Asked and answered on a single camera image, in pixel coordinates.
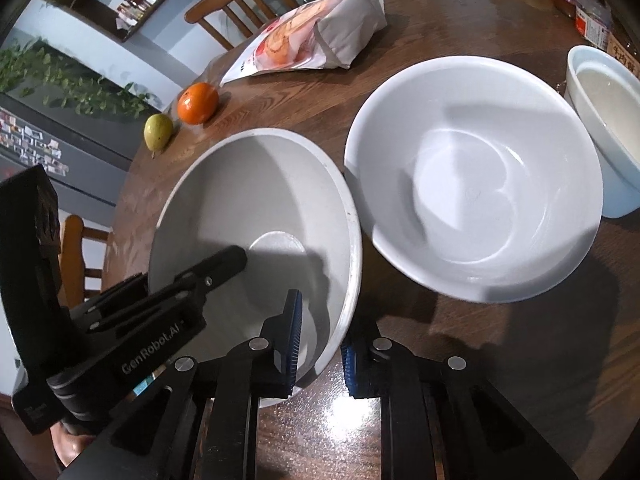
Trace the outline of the person's left hand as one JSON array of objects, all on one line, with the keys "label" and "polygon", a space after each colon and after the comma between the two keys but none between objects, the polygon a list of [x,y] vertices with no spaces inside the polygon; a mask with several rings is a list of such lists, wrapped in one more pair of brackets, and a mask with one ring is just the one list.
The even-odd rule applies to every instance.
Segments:
[{"label": "person's left hand", "polygon": [[71,434],[60,422],[50,428],[50,434],[55,454],[64,467],[70,466],[94,441],[90,434]]}]

